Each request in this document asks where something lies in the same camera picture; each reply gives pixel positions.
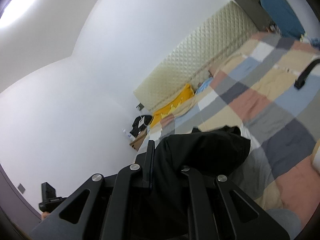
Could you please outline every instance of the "beige padded headboard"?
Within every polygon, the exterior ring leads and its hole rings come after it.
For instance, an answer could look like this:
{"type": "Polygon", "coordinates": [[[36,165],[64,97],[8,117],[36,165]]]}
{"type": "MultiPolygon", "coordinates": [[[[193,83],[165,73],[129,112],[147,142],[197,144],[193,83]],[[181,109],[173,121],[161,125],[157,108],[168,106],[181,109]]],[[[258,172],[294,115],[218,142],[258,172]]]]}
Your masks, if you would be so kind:
{"type": "Polygon", "coordinates": [[[212,62],[230,56],[257,27],[234,2],[229,2],[194,30],[133,92],[151,112],[175,99],[186,83],[194,89],[209,77],[212,62]]]}

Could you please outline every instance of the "white bottle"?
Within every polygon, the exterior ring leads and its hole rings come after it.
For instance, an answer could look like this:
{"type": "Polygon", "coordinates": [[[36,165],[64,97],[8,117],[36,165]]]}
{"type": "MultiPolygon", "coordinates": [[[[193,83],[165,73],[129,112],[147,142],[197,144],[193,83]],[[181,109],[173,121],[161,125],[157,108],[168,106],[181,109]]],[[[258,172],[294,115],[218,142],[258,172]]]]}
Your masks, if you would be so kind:
{"type": "Polygon", "coordinates": [[[127,132],[125,129],[123,129],[123,133],[130,139],[130,141],[134,141],[136,138],[129,132],[127,132]]]}

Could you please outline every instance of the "black strap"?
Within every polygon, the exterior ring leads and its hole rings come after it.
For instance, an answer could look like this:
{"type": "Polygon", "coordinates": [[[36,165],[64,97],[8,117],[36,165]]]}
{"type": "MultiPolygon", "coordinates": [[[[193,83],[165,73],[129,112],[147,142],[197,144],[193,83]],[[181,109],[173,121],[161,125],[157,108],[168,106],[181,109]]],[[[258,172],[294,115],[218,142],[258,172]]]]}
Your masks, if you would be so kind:
{"type": "Polygon", "coordinates": [[[300,89],[303,87],[303,85],[306,82],[306,79],[308,77],[308,75],[310,74],[310,72],[313,70],[313,68],[320,63],[320,58],[315,59],[314,61],[312,61],[306,68],[305,70],[301,73],[301,75],[298,77],[298,79],[296,79],[295,83],[294,83],[294,87],[296,89],[300,89]]]}

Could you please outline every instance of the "checkered bedding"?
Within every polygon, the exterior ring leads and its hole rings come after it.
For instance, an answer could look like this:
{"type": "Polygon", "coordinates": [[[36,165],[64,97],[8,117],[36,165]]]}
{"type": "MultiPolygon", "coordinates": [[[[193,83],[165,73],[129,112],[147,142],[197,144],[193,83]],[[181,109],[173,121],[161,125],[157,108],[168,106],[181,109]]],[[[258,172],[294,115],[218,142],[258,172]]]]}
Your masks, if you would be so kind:
{"type": "Polygon", "coordinates": [[[210,86],[148,133],[156,145],[170,134],[228,125],[251,140],[246,161],[230,178],[263,209],[287,208],[305,226],[320,202],[312,151],[320,138],[320,66],[293,84],[319,51],[308,44],[257,33],[219,64],[210,86]]]}

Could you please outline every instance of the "bright light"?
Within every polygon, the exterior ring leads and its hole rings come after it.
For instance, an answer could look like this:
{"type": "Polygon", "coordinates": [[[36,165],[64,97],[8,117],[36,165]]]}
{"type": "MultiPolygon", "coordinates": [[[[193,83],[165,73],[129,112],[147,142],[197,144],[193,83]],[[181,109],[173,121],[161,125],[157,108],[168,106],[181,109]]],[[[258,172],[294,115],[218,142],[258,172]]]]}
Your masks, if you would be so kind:
{"type": "Polygon", "coordinates": [[[18,19],[35,0],[11,0],[0,18],[0,27],[5,27],[18,19]]]}

